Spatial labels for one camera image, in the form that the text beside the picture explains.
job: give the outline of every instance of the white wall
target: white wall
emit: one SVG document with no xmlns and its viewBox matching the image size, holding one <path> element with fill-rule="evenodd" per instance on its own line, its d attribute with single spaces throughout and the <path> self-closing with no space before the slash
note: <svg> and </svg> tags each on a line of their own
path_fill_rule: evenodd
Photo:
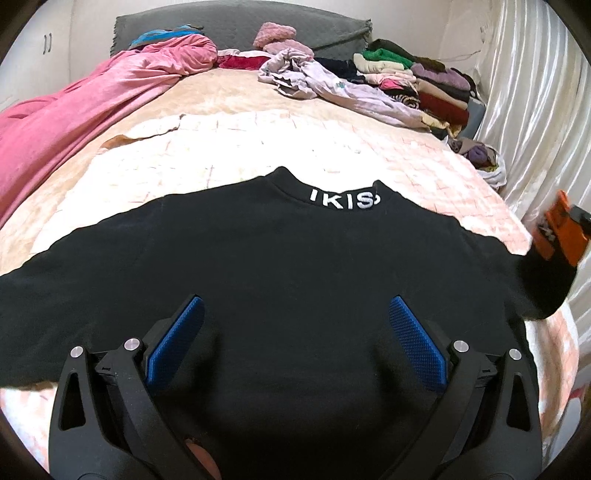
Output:
<svg viewBox="0 0 591 480">
<path fill-rule="evenodd" d="M 70 42 L 71 80 L 109 58 L 119 15 L 194 0 L 75 0 Z M 392 40 L 413 54 L 437 57 L 452 0 L 285 0 L 348 17 L 370 18 L 374 38 Z"/>
<path fill-rule="evenodd" d="M 493 1 L 451 0 L 437 58 L 450 67 L 473 75 L 478 59 L 475 52 L 482 48 L 485 30 L 493 27 Z"/>
</svg>

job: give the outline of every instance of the gray headboard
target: gray headboard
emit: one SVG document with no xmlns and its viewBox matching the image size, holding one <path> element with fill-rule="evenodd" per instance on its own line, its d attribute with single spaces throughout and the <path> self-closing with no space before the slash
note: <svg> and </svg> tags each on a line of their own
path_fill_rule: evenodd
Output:
<svg viewBox="0 0 591 480">
<path fill-rule="evenodd" d="M 117 17 L 111 55 L 125 50 L 142 33 L 191 24 L 203 27 L 218 47 L 252 50 L 252 41 L 264 22 L 290 25 L 295 39 L 310 47 L 317 56 L 351 59 L 365 49 L 371 33 L 370 20 L 280 2 L 253 0 L 213 0 L 169 5 Z"/>
</svg>

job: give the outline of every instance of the sweatshirt sleeve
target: sweatshirt sleeve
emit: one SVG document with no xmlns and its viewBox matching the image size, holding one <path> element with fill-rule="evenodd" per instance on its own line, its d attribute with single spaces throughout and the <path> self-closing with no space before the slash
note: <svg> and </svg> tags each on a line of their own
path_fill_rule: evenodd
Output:
<svg viewBox="0 0 591 480">
<path fill-rule="evenodd" d="M 137 265 L 154 246 L 163 208 L 157 199 L 79 228 L 0 277 L 0 386 L 57 381 L 76 345 L 119 346 L 108 341 L 114 312 L 134 308 L 142 284 Z"/>
<path fill-rule="evenodd" d="M 561 252 L 546 261 L 533 245 L 526 255 L 514 255 L 495 237 L 466 230 L 462 237 L 485 274 L 506 287 L 506 298 L 519 317 L 543 320 L 565 301 L 577 268 Z"/>
</svg>

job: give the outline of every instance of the sweatshirt collar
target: sweatshirt collar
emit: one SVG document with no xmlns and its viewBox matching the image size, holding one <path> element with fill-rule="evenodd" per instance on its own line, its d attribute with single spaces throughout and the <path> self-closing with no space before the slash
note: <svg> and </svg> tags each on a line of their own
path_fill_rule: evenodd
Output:
<svg viewBox="0 0 591 480">
<path fill-rule="evenodd" d="M 376 180 L 371 187 L 347 190 L 345 192 L 327 192 L 318 187 L 299 181 L 285 167 L 279 167 L 267 175 L 267 179 L 285 194 L 318 207 L 342 212 L 363 212 L 379 210 L 394 193 L 383 182 Z"/>
</svg>

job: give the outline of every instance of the purple sweater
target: purple sweater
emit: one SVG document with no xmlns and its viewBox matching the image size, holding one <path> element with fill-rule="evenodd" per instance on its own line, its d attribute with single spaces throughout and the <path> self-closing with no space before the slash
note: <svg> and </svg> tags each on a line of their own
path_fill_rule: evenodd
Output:
<svg viewBox="0 0 591 480">
<path fill-rule="evenodd" d="M 470 91 L 470 84 L 468 81 L 460 75 L 458 72 L 454 72 L 452 69 L 446 69 L 444 73 L 436 73 L 431 70 L 426 70 L 420 63 L 415 63 L 410 67 L 413 73 L 417 77 L 426 78 L 437 83 L 449 85 L 459 90 Z"/>
</svg>

